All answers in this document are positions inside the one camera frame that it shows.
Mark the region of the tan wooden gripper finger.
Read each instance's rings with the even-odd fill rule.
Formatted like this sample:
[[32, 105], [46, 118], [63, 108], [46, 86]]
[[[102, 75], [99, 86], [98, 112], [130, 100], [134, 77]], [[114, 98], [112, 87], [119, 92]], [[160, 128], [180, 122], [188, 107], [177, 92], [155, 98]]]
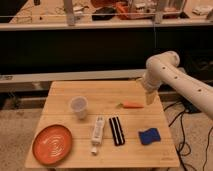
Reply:
[[156, 92], [147, 92], [146, 93], [146, 104], [151, 105], [155, 100]]

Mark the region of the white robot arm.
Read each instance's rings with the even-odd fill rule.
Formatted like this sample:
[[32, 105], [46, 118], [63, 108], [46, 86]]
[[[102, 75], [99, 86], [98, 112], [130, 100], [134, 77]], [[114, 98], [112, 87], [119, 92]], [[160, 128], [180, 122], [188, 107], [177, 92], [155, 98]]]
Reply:
[[166, 83], [213, 120], [213, 87], [180, 71], [179, 63], [180, 57], [174, 51], [149, 57], [141, 84], [152, 93]]

